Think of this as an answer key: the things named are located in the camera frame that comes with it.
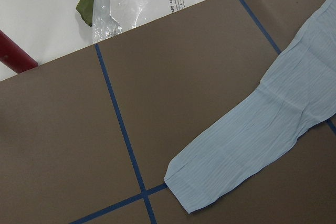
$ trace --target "white surface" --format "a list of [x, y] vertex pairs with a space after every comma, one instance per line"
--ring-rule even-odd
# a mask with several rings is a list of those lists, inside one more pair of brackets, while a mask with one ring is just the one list
[[[92, 44], [92, 28], [75, 9], [78, 1], [0, 0], [0, 29], [44, 64]], [[0, 81], [13, 75], [0, 63]]]
[[199, 0], [94, 0], [93, 42], [111, 38], [198, 2]]

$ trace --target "crinkled fabric strip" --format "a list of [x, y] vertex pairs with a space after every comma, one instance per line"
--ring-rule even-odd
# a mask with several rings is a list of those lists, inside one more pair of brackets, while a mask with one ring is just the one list
[[257, 89], [171, 160], [169, 189], [188, 213], [213, 203], [333, 116], [335, 84], [336, 0], [326, 0]]

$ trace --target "blue painter's tape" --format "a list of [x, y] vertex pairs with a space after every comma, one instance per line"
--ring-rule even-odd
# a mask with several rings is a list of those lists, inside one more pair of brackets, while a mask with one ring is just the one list
[[155, 186], [155, 187], [153, 187], [153, 188], [147, 190], [147, 194], [148, 194], [148, 195], [152, 195], [152, 194], [155, 194], [155, 193], [157, 193], [158, 191], [161, 191], [161, 190], [166, 189], [166, 188], [168, 188], [167, 184], [166, 184], [166, 183], [163, 183], [163, 184], [161, 184], [161, 185]]
[[330, 129], [335, 133], [336, 135], [336, 126], [331, 122], [330, 119], [326, 120], [326, 123], [329, 125]]
[[109, 206], [107, 208], [101, 209], [101, 210], [99, 210], [97, 212], [94, 212], [94, 213], [92, 213], [90, 215], [87, 215], [87, 216], [85, 216], [83, 218], [80, 218], [80, 219], [78, 219], [78, 220], [76, 220], [74, 222], [71, 222], [70, 224], [82, 224], [82, 223], [88, 222], [88, 221], [90, 221], [90, 220], [92, 220], [94, 218], [97, 218], [97, 217], [102, 216], [104, 214], [107, 214], [107, 213], [109, 213], [109, 212], [111, 212], [113, 210], [116, 210], [116, 209], [121, 208], [123, 206], [126, 206], [126, 205], [128, 205], [128, 204], [130, 204], [132, 202], [135, 202], [135, 201], [137, 201], [137, 200], [139, 200], [141, 198], [142, 198], [142, 195], [141, 194], [137, 194], [137, 195], [135, 195], [135, 196], [133, 196], [131, 198], [125, 199], [125, 200], [123, 200], [121, 202], [118, 202], [118, 203], [112, 205], [112, 206]]
[[151, 203], [148, 199], [148, 195], [147, 195], [146, 188], [145, 188], [145, 185], [144, 185], [141, 173], [140, 173], [140, 169], [139, 169], [137, 160], [135, 159], [134, 151], [132, 149], [131, 142], [129, 140], [129, 137], [128, 137], [128, 134], [127, 134], [127, 131], [126, 131], [126, 127], [125, 127], [125, 124], [124, 124], [124, 121], [122, 119], [121, 112], [120, 112], [120, 109], [119, 109], [119, 106], [118, 106], [118, 103], [117, 103], [117, 99], [116, 99], [116, 96], [114, 94], [112, 84], [111, 84], [109, 75], [108, 75], [107, 70], [106, 70], [104, 59], [102, 57], [102, 54], [101, 54], [101, 51], [100, 51], [100, 48], [99, 48], [98, 44], [95, 44], [95, 49], [96, 49], [98, 60], [99, 60], [99, 63], [100, 63], [100, 67], [101, 67], [101, 70], [103, 72], [103, 76], [104, 76], [104, 79], [105, 79], [105, 82], [106, 82], [106, 85], [107, 85], [107, 88], [108, 88], [108, 91], [109, 91], [109, 94], [110, 94], [110, 97], [111, 97], [111, 101], [112, 101], [114, 110], [116, 112], [116, 116], [117, 116], [117, 119], [118, 119], [118, 122], [119, 122], [120, 130], [121, 130], [122, 136], [124, 138], [124, 141], [125, 141], [125, 144], [126, 144], [126, 147], [127, 147], [127, 151], [129, 153], [129, 156], [130, 156], [130, 159], [131, 159], [131, 162], [132, 162], [132, 166], [133, 166], [133, 169], [134, 169], [134, 172], [135, 172], [135, 176], [137, 177], [137, 180], [138, 180], [141, 195], [144, 199], [146, 209], [147, 209], [148, 215], [150, 217], [151, 223], [156, 224], [156, 219], [155, 219], [155, 216], [154, 216], [154, 212], [153, 212]]
[[253, 21], [256, 23], [262, 34], [266, 37], [266, 39], [270, 42], [270, 44], [273, 46], [274, 50], [277, 52], [277, 54], [281, 54], [280, 48], [277, 46], [277, 44], [274, 42], [272, 37], [268, 34], [266, 29], [263, 27], [263, 25], [260, 23], [256, 15], [252, 12], [251, 8], [246, 4], [245, 0], [239, 0], [240, 3], [243, 5], [247, 13], [250, 15], [250, 17], [253, 19]]

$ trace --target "red pole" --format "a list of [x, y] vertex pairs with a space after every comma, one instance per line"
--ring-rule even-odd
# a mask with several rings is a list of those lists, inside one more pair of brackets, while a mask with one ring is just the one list
[[38, 66], [38, 63], [0, 30], [0, 61], [16, 73]]

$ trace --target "clear plastic bag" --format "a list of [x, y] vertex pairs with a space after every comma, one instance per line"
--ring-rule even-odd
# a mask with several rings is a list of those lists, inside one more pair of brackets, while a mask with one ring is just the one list
[[93, 42], [182, 10], [199, 0], [94, 0]]
[[139, 14], [147, 2], [148, 0], [94, 0], [93, 42], [97, 43], [136, 27]]

